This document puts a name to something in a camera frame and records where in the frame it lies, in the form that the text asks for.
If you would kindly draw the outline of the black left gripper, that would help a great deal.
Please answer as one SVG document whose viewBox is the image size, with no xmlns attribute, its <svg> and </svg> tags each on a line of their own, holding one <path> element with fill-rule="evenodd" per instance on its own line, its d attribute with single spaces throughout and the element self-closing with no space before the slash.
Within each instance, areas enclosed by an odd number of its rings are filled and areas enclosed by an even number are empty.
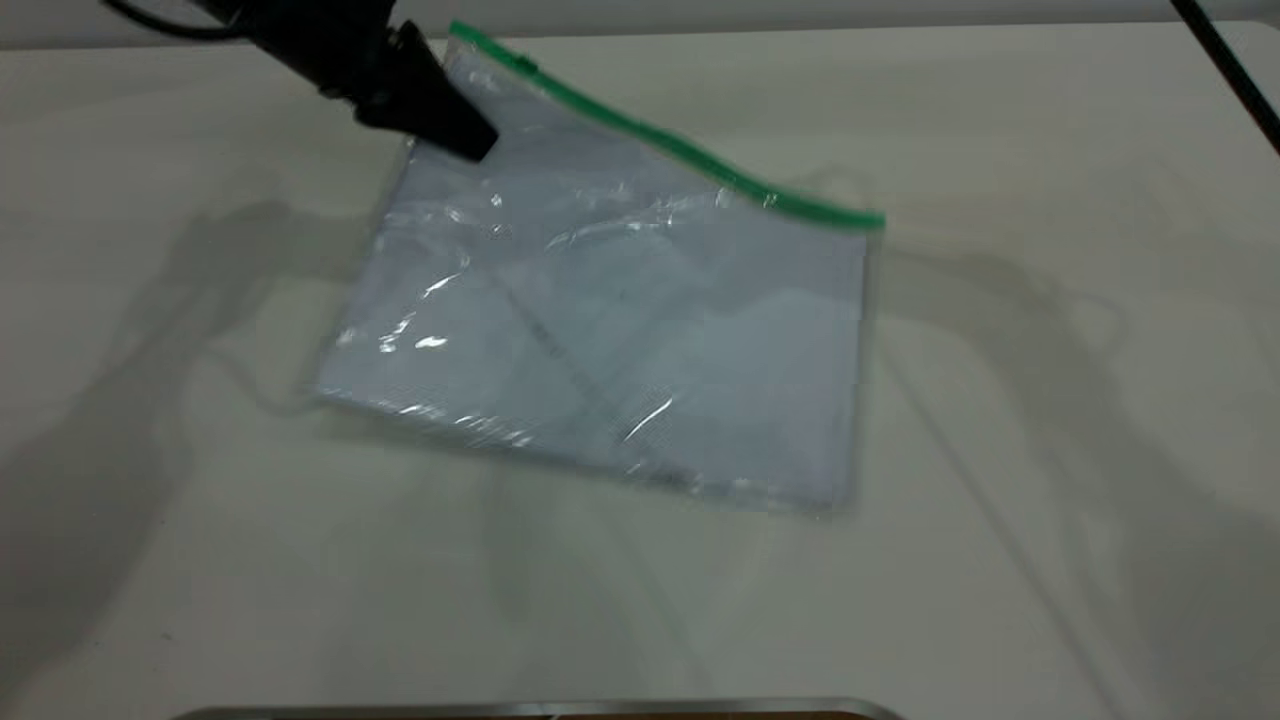
<svg viewBox="0 0 1280 720">
<path fill-rule="evenodd" d="M 397 131 L 471 163 L 498 129 L 453 86 L 412 20 L 393 1 L 244 1 L 244 37 L 320 95 L 355 105 L 364 126 Z"/>
</svg>

